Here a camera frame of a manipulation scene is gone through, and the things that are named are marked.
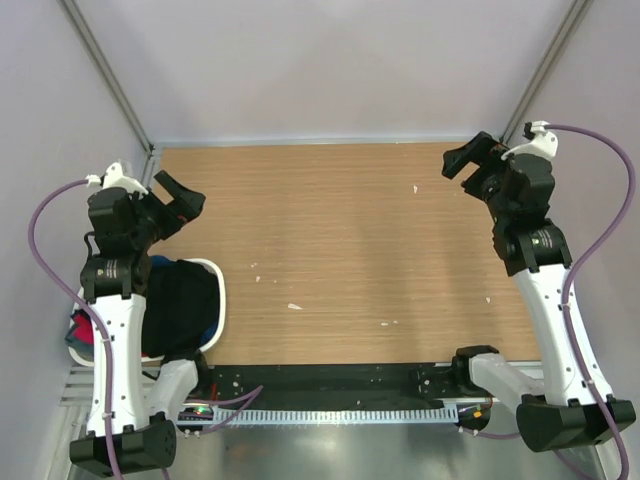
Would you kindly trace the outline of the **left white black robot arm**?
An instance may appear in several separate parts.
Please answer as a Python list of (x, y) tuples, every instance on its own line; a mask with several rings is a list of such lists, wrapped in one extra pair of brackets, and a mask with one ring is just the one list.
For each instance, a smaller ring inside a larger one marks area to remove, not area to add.
[(81, 272), (78, 305), (94, 323), (93, 396), (83, 438), (70, 444), (73, 465), (96, 476), (159, 470), (166, 473), (177, 451), (176, 426), (187, 398), (204, 398), (212, 387), (204, 354), (220, 338), (226, 320), (225, 280), (213, 262), (189, 265), (212, 275), (217, 309), (202, 314), (212, 337), (193, 348), (167, 348), (149, 389), (143, 386), (143, 320), (151, 272), (149, 249), (177, 233), (203, 210), (205, 197), (164, 171), (156, 181), (172, 197), (163, 203), (125, 172), (121, 163), (87, 182), (99, 186), (88, 199), (98, 250)]

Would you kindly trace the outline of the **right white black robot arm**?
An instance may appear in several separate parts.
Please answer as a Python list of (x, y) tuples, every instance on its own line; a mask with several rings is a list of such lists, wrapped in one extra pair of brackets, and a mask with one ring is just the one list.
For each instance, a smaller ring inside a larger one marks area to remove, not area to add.
[(480, 345), (456, 351), (450, 380), (462, 395), (484, 390), (507, 406), (534, 452), (599, 445), (632, 425), (636, 413), (630, 401), (616, 398), (598, 365), (570, 278), (567, 240), (547, 216), (557, 137), (536, 126), (528, 139), (508, 148), (481, 131), (444, 153), (442, 174), (452, 179), (470, 163), (478, 167), (462, 188), (488, 207), (494, 249), (525, 302), (543, 377), (528, 376), (497, 349)]

